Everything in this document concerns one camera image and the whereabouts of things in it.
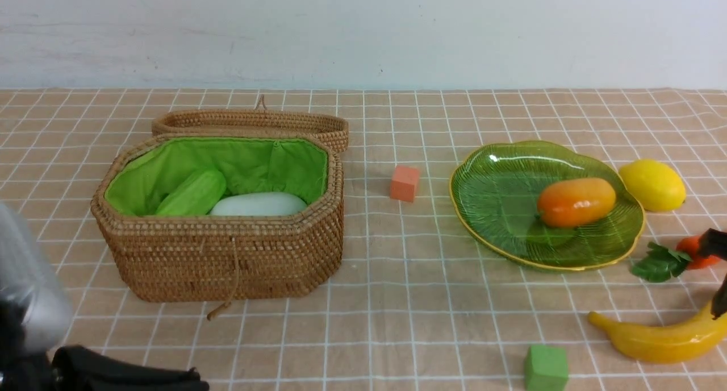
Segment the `green block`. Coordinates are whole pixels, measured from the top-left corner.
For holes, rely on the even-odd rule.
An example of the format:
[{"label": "green block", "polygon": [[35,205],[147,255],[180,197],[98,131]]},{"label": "green block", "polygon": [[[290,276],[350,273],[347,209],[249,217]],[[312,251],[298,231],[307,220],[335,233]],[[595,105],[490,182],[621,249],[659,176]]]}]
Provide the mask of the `green block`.
[{"label": "green block", "polygon": [[525,358],[525,389],[527,391],[564,391],[568,384],[566,350],[534,344]]}]

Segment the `orange mango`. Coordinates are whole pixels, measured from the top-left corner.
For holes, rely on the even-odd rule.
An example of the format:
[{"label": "orange mango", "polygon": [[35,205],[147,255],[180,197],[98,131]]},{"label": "orange mango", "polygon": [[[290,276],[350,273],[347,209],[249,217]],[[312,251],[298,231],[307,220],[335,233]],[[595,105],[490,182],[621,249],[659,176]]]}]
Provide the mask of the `orange mango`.
[{"label": "orange mango", "polygon": [[605,218],[616,206],[616,191],[602,178],[556,182],[543,189],[538,217],[553,228],[575,228]]}]

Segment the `yellow banana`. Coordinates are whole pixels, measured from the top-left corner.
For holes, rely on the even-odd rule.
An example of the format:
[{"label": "yellow banana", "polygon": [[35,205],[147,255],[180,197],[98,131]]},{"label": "yellow banana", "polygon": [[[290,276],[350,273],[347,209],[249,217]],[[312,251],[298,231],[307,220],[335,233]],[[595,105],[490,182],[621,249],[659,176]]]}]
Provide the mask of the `yellow banana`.
[{"label": "yellow banana", "polygon": [[609,319],[592,311],[588,321],[602,329],[621,354],[655,364],[674,364],[707,354],[727,336],[727,314],[712,319],[711,301],[692,318],[667,327]]}]

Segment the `gray cylinder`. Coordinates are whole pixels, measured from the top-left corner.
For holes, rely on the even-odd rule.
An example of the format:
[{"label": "gray cylinder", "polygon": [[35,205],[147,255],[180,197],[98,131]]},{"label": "gray cylinder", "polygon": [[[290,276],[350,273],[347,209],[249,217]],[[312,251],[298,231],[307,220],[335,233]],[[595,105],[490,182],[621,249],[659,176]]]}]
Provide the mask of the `gray cylinder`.
[{"label": "gray cylinder", "polygon": [[26,354],[58,345],[73,322],[65,289],[28,223],[0,202],[0,298],[24,310]]}]

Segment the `basket strap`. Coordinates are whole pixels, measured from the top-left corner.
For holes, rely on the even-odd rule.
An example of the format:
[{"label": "basket strap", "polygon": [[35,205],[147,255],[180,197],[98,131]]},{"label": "basket strap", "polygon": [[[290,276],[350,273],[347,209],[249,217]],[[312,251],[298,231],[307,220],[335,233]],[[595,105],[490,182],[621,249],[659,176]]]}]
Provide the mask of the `basket strap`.
[{"label": "basket strap", "polygon": [[235,297],[235,293],[237,292],[237,287],[240,285],[240,259],[238,259],[238,256],[237,256],[237,245],[235,244],[235,238],[232,238],[231,241],[232,241],[232,248],[233,248],[233,256],[234,256],[234,260],[235,260],[235,279],[234,279],[233,287],[232,287],[232,290],[229,291],[228,299],[221,305],[217,306],[215,308],[215,310],[210,311],[210,313],[207,314],[207,321],[212,321],[218,315],[220,315],[223,311],[225,311],[229,306],[232,305],[233,298]]},{"label": "basket strap", "polygon": [[255,104],[255,110],[259,109],[260,106],[262,106],[263,111],[268,110],[268,106],[265,106],[265,94],[260,94],[259,98],[257,98],[257,104]]}]

